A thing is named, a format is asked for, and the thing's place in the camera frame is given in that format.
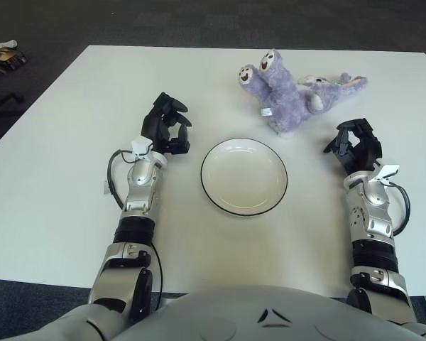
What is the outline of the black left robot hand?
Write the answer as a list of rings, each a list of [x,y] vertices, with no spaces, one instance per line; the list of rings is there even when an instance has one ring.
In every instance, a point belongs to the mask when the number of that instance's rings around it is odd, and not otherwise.
[[[186,154],[190,149],[187,128],[191,122],[182,115],[187,107],[165,92],[161,92],[153,103],[153,108],[143,120],[141,135],[153,143],[152,151],[173,155]],[[180,124],[178,135],[170,138],[169,128]]]

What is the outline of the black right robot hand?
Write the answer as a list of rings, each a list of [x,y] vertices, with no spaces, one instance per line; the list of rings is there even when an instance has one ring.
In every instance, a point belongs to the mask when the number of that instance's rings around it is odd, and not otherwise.
[[[375,161],[382,157],[382,148],[368,121],[365,118],[345,121],[337,126],[337,130],[337,136],[323,152],[332,152],[348,175],[373,171]]]

